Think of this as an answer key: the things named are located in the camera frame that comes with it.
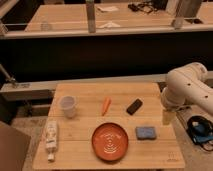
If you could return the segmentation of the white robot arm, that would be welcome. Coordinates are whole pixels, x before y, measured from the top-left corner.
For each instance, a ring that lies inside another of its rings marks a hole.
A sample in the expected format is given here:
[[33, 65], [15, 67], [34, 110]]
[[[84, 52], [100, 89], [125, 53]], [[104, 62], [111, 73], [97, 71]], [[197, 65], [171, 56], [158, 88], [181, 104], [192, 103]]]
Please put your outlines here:
[[213, 88], [205, 84], [208, 70], [199, 62], [170, 70], [161, 93], [162, 123], [169, 125], [186, 100], [213, 116]]

